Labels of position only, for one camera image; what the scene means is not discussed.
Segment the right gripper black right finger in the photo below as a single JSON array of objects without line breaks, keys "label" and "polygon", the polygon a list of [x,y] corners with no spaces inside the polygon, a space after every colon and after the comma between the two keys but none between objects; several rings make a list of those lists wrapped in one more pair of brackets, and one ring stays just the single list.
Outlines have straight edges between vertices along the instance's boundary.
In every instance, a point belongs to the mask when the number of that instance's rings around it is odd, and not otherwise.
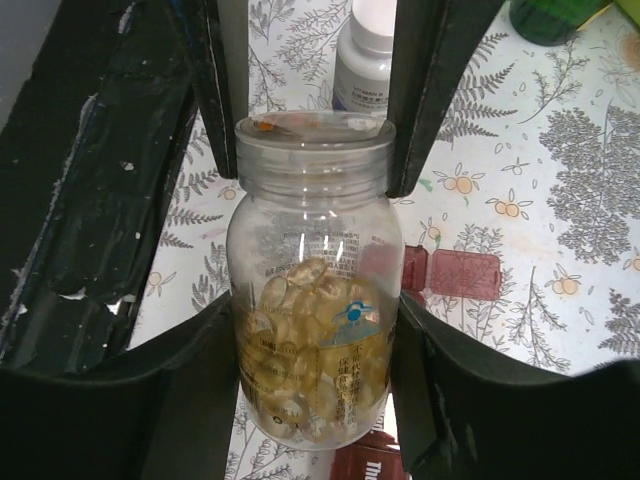
[{"label": "right gripper black right finger", "polygon": [[400,299],[391,366],[415,479],[635,479],[639,364],[577,377],[497,352]]}]

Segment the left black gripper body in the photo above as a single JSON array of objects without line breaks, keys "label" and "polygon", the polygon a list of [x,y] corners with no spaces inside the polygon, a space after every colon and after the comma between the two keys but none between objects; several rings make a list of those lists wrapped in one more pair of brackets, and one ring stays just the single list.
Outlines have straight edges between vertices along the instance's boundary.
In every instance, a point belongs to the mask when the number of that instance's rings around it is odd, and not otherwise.
[{"label": "left black gripper body", "polygon": [[125,349],[194,117],[162,2],[60,5],[1,133],[3,367]]}]

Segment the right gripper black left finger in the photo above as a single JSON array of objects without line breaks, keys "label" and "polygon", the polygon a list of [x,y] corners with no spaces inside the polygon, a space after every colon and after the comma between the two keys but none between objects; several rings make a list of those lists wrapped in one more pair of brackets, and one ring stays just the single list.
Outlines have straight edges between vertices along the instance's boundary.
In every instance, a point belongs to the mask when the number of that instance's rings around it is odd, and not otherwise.
[{"label": "right gripper black left finger", "polygon": [[4,479],[221,479],[238,392],[231,298],[82,374],[1,369]]}]

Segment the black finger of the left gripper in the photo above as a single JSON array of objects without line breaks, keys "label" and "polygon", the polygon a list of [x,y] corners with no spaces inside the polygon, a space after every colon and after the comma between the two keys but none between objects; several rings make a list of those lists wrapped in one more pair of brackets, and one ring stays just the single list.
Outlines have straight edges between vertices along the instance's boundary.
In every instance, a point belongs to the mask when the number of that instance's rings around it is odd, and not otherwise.
[{"label": "black finger of the left gripper", "polygon": [[499,0],[399,0],[387,117],[397,134],[390,198],[411,194]]},{"label": "black finger of the left gripper", "polygon": [[192,76],[218,173],[238,177],[235,125],[248,115],[247,1],[170,0],[165,11]]}]

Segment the clear bottle of yellow capsules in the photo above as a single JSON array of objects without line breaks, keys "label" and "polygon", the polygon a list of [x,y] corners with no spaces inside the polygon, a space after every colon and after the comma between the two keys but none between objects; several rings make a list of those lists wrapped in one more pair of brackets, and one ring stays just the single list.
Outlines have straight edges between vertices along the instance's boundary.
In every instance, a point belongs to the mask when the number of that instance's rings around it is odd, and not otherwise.
[{"label": "clear bottle of yellow capsules", "polygon": [[286,446],[346,446],[390,387],[404,260],[386,195],[395,127],[291,111],[245,118],[235,135],[245,195],[226,254],[247,413]]}]

